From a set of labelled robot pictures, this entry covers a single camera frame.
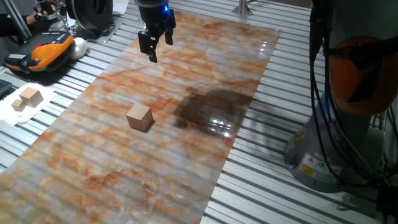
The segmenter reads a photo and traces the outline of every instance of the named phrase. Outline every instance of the plastic sheet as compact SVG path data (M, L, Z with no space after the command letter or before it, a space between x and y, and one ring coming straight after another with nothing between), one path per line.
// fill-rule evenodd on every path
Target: plastic sheet
M158 63L134 40L0 174L0 222L200 221L280 31L175 17ZM146 133L127 123L136 102Z

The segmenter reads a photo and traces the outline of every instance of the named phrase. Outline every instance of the white cloth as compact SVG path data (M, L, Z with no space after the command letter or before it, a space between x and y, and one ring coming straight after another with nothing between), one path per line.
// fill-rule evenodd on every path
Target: white cloth
M43 96L43 101L39 103L35 108L31 108L30 106L26 106L23 111L15 111L11 106L14 100L20 100L19 94L22 93L27 87L35 88L39 90ZM48 103L56 96L54 90L48 87L44 87L35 83L28 83L19 89L17 89L14 93L11 93L5 99L0 101L0 120L5 121L7 124L14 126L17 123L25 123L28 122L33 116L35 116L40 110L44 109Z
M112 15L124 15L128 4L129 0L113 0Z

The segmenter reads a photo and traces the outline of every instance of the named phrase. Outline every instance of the warning label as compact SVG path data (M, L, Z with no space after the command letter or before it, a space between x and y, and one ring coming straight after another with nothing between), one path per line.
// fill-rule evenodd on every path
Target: warning label
M336 174L339 174L341 171L340 166L334 166L330 164L330 167L335 171ZM300 164L299 168L305 174L313 177L314 179L332 183L334 184L337 179L336 177L330 173L329 169L327 168L326 164L317 159L314 156L311 156L309 153L305 153L305 156Z

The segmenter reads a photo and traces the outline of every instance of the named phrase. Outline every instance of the hand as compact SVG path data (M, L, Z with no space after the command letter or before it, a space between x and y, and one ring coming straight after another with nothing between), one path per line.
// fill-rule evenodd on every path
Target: hand
M57 9L55 8L55 6L53 4L51 4L51 9L53 10L53 12L57 11ZM38 23L37 20L35 19L35 15L36 15L36 12L33 12L30 16L26 17L26 24L28 27L34 27Z

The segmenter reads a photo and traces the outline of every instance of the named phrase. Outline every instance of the wooden block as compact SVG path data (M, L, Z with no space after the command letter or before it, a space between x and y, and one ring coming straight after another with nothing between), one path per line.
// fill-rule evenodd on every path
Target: wooden block
M154 120L150 108L139 103L132 106L129 112L127 112L126 117L130 127L140 131L146 131Z
M15 111L23 111L26 104L23 100L14 100L11 106L14 108Z
M40 91L32 87L26 88L19 96L26 105L33 108L43 101L43 96L40 94Z

